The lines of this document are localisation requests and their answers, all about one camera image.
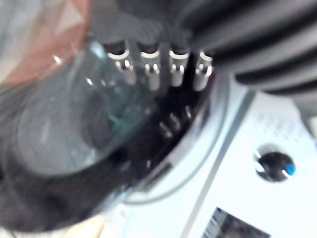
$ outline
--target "metal pin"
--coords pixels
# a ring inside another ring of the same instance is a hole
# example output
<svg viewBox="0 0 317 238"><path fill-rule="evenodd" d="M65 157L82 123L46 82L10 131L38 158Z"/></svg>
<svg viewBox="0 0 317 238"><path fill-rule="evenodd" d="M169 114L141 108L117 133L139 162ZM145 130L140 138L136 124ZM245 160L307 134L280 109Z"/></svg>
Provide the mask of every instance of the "metal pin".
<svg viewBox="0 0 317 238"><path fill-rule="evenodd" d="M154 53L141 52L141 61L145 66L145 74L148 76L149 89L156 91L160 87L160 56L159 50Z"/></svg>
<svg viewBox="0 0 317 238"><path fill-rule="evenodd" d="M213 72L212 57L206 56L205 53L201 51L195 72L193 88L195 91L202 91L207 86L209 77Z"/></svg>
<svg viewBox="0 0 317 238"><path fill-rule="evenodd" d="M182 85L188 58L189 53L179 55L172 50L169 51L169 65L171 68L170 72L172 74L171 85L173 87L179 87Z"/></svg>
<svg viewBox="0 0 317 238"><path fill-rule="evenodd" d="M174 113L169 114L169 120L175 130L179 130L181 128L180 120Z"/></svg>
<svg viewBox="0 0 317 238"><path fill-rule="evenodd" d="M108 53L108 57L115 61L117 69L125 75L124 78L127 84L133 85L136 83L137 78L133 70L134 67L129 50L125 50L125 52L120 55Z"/></svg>
<svg viewBox="0 0 317 238"><path fill-rule="evenodd" d="M159 123L159 127L160 127L160 131L162 132L163 136L166 138L172 138L173 134L171 132L171 130L167 127L167 125L165 125L164 122L160 122Z"/></svg>
<svg viewBox="0 0 317 238"><path fill-rule="evenodd" d="M188 119L191 119L192 118L192 114L190 112L189 106L185 107L185 112L186 112L186 115L187 115Z"/></svg>

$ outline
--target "white surface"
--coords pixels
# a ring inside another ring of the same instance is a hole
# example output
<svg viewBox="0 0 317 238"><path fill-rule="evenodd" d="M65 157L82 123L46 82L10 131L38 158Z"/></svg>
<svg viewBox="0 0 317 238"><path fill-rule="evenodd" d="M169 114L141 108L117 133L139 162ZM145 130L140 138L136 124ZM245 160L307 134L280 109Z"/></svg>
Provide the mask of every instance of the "white surface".
<svg viewBox="0 0 317 238"><path fill-rule="evenodd" d="M294 160L295 175L270 183L255 172L253 152L273 143ZM259 228L272 238L316 237L316 148L297 109L287 99L257 95L227 151L190 238L201 237L216 207ZM304 236L310 229L310 236Z"/></svg>

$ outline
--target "blue light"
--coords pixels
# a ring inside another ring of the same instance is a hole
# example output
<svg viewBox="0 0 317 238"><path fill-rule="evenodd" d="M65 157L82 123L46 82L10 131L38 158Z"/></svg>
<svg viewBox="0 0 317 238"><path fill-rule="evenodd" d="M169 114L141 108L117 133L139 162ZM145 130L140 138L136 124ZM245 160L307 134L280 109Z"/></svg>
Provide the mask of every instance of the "blue light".
<svg viewBox="0 0 317 238"><path fill-rule="evenodd" d="M294 164L289 164L289 165L286 166L286 171L291 176L294 175L295 170L296 169L295 169L295 165Z"/></svg>

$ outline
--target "silver cylinder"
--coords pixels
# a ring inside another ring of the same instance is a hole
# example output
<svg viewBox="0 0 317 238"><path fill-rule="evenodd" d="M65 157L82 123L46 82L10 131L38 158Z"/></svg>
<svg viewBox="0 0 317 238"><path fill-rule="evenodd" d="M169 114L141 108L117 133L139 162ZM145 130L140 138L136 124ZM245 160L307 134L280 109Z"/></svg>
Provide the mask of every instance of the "silver cylinder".
<svg viewBox="0 0 317 238"><path fill-rule="evenodd" d="M171 85L173 87L179 87L182 85L188 58L189 53L178 55L172 50L169 51L169 66L172 74Z"/></svg>
<svg viewBox="0 0 317 238"><path fill-rule="evenodd" d="M129 50L125 50L121 55L108 53L108 57L114 61L117 69L124 74L124 79L127 84L133 85L136 83L137 78Z"/></svg>
<svg viewBox="0 0 317 238"><path fill-rule="evenodd" d="M195 91L202 91L208 84L208 80L213 72L212 57L206 56L204 52L199 53L196 64L196 75L193 88Z"/></svg>
<svg viewBox="0 0 317 238"><path fill-rule="evenodd" d="M156 91L160 87L160 56L159 50L154 53L148 54L141 52L141 61L145 67L145 74L148 76L149 89Z"/></svg>

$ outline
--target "white appliance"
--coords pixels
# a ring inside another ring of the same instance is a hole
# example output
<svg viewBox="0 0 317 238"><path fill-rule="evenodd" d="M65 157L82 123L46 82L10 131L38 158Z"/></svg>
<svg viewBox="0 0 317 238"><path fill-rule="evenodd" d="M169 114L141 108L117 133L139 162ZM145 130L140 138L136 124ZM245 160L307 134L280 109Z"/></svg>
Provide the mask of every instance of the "white appliance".
<svg viewBox="0 0 317 238"><path fill-rule="evenodd" d="M217 208L263 232L260 238L316 235L315 141L290 99L251 94L230 81L229 113L199 172L165 198L119 206L112 217L119 238L215 238L221 219L218 224L214 218L224 217ZM275 145L293 159L296 171L289 179L269 182L257 174L254 153L266 144ZM199 143L196 146L182 163L202 156ZM170 187L177 180L177 169L144 197Z"/></svg>

